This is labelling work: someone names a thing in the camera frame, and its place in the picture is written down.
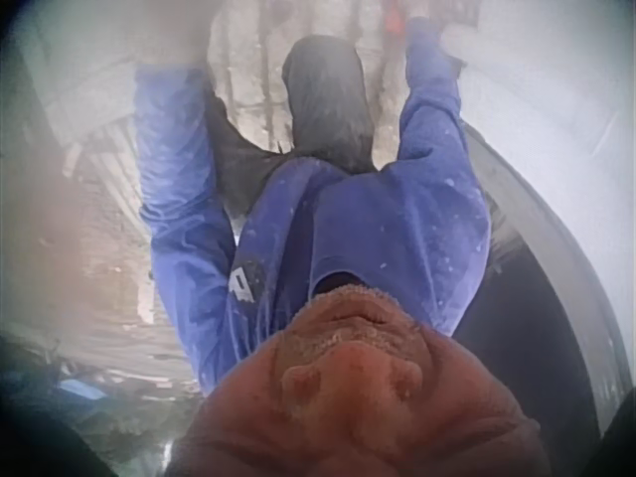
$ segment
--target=blue jacket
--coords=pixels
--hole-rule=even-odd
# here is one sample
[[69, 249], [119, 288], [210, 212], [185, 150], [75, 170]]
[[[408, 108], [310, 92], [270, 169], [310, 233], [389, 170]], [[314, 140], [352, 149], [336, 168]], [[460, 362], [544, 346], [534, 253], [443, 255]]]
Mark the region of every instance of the blue jacket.
[[314, 158], [270, 178], [235, 246], [216, 189], [205, 75], [140, 67], [136, 125], [159, 294], [207, 394], [283, 330], [323, 278], [355, 275], [451, 335], [483, 278], [490, 219], [468, 161], [447, 58], [408, 24], [395, 163], [348, 176]]

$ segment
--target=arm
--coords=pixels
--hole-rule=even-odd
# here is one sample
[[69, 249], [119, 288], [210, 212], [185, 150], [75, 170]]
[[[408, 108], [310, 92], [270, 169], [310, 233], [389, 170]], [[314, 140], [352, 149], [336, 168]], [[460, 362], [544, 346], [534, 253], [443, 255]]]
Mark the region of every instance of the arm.
[[438, 35], [424, 18], [407, 24], [410, 96], [397, 161], [387, 171], [423, 227], [422, 254], [438, 331], [451, 334], [483, 279], [490, 217], [461, 127], [461, 101]]
[[218, 350], [235, 242], [220, 198], [204, 119], [204, 72], [142, 66], [135, 121], [159, 295], [204, 391]]

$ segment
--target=skin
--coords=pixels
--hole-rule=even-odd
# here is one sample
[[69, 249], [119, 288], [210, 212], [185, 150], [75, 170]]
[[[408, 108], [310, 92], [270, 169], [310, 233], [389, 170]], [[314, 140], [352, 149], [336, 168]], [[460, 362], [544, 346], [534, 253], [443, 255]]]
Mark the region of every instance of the skin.
[[461, 475], [444, 474], [444, 461], [484, 441], [503, 442], [493, 456], [539, 469], [536, 434], [474, 356], [382, 293], [346, 286], [220, 383], [168, 475]]

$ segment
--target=nose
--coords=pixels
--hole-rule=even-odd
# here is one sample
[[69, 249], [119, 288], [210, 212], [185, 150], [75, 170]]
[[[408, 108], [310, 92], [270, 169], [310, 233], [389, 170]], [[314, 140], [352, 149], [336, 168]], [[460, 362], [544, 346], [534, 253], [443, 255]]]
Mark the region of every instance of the nose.
[[387, 408], [408, 402], [421, 386], [417, 364], [355, 341], [341, 343], [314, 363], [292, 367], [282, 376], [284, 399], [298, 410], [311, 406], [329, 412], [328, 407], [347, 403]]

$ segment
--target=leg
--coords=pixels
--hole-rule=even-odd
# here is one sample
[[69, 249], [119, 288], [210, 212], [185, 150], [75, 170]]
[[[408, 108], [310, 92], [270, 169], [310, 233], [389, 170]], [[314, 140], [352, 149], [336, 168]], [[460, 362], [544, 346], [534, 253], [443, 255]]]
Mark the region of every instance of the leg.
[[214, 94], [213, 87], [207, 99], [206, 119], [214, 148], [217, 186], [236, 233], [242, 229], [269, 176], [286, 157], [260, 149], [242, 137], [228, 120], [226, 106]]
[[312, 156], [350, 173], [375, 171], [374, 124], [362, 62], [348, 42], [311, 36], [283, 67], [293, 116], [294, 156]]

